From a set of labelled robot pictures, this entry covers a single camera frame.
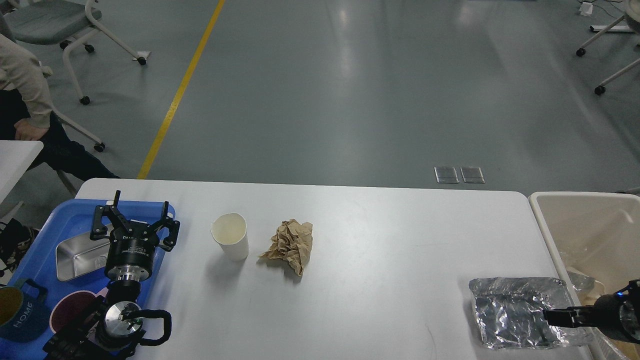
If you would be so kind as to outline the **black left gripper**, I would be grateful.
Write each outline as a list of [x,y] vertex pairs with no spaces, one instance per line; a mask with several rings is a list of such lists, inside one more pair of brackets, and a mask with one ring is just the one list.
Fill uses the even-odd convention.
[[[109,251],[103,274],[112,281],[145,281],[153,275],[156,248],[173,251],[178,243],[180,221],[169,215],[169,201],[164,201],[160,219],[142,230],[142,235],[131,235],[131,224],[121,214],[118,204],[121,190],[115,191],[112,205],[98,205],[94,209],[90,240],[109,239]],[[103,223],[110,221],[112,230]],[[163,238],[159,233],[167,230]]]

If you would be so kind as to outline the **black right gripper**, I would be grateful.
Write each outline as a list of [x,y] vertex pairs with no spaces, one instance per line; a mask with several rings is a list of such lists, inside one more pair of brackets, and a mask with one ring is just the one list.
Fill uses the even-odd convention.
[[607,294],[601,296],[594,307],[544,309],[542,316],[549,326],[597,327],[610,339],[640,344],[638,295]]

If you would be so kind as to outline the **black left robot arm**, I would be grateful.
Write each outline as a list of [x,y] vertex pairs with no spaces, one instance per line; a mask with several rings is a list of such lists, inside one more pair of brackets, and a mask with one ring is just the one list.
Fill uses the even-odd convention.
[[44,344],[48,360],[125,360],[138,346],[156,347],[170,339],[172,316],[138,304],[142,282],[153,275],[157,249],[173,250],[180,223],[164,202],[154,223],[121,214],[117,190],[111,204],[94,208],[91,241],[107,240],[105,296],[97,296]]

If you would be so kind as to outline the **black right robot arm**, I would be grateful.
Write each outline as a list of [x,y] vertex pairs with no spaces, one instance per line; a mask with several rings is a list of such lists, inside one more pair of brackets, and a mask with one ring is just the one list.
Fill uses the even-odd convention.
[[613,294],[600,296],[594,305],[546,309],[542,316],[549,326],[593,327],[612,340],[640,344],[639,280],[631,280]]

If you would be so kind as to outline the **person's hand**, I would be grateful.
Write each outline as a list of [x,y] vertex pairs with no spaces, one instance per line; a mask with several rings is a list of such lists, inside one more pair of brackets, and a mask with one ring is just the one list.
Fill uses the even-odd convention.
[[24,118],[14,123],[14,139],[16,141],[39,141],[50,130],[48,127],[38,127],[30,123],[31,118]]

